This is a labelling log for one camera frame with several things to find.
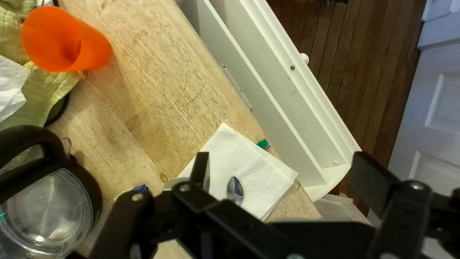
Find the white napkin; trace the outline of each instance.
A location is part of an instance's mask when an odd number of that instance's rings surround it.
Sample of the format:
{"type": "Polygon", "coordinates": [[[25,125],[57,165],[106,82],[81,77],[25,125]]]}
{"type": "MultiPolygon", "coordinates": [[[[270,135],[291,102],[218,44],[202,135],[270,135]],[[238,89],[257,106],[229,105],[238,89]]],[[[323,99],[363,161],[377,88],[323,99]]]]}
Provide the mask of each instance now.
{"type": "Polygon", "coordinates": [[[28,73],[28,69],[0,56],[0,122],[25,103],[21,88],[28,73]]]}
{"type": "MultiPolygon", "coordinates": [[[[244,190],[241,207],[264,218],[293,184],[297,172],[257,147],[249,139],[221,123],[201,151],[209,152],[209,194],[226,198],[226,184],[234,175],[244,190]]],[[[178,177],[188,177],[193,159],[178,177]]]]}

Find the white door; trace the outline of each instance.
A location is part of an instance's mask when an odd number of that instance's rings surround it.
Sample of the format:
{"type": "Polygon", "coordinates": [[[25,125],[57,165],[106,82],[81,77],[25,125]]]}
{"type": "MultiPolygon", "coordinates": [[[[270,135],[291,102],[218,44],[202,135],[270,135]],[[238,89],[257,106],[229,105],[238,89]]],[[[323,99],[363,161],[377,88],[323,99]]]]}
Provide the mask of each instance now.
{"type": "MultiPolygon", "coordinates": [[[[448,195],[460,187],[460,43],[420,52],[389,171],[448,195]]],[[[426,240],[431,257],[449,257],[426,240]]]]}

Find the clear plastic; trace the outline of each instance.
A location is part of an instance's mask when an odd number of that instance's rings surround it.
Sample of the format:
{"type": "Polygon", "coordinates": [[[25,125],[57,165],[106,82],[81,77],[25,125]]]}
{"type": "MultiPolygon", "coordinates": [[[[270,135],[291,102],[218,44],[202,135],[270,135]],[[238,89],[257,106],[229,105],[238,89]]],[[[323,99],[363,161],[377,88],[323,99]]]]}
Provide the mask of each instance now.
{"type": "Polygon", "coordinates": [[[0,205],[0,259],[64,257],[90,231],[91,220],[84,187],[60,168],[0,205]]]}

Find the black metal frame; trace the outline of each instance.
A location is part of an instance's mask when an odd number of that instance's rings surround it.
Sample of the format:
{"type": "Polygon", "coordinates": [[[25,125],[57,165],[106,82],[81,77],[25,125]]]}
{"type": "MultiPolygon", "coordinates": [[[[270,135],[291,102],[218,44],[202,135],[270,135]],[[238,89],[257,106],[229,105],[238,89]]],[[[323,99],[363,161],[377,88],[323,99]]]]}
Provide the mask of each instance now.
{"type": "Polygon", "coordinates": [[[460,256],[458,190],[433,194],[418,181],[399,181],[369,155],[356,152],[351,182],[382,217],[373,229],[353,221],[264,224],[228,200],[206,193],[206,154],[199,152],[188,181],[152,197],[127,191],[117,197],[90,259],[150,257],[156,244],[176,239],[193,257],[425,257],[423,236],[460,256]]]}

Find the black handle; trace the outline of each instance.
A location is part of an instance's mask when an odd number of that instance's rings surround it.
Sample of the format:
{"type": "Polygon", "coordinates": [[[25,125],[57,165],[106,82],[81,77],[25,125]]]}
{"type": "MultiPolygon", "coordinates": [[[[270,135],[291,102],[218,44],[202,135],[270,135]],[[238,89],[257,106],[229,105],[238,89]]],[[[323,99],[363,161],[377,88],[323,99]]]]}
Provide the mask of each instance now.
{"type": "Polygon", "coordinates": [[[31,125],[6,128],[0,132],[0,168],[21,151],[40,145],[42,157],[52,161],[65,161],[60,139],[50,131],[31,125]]]}

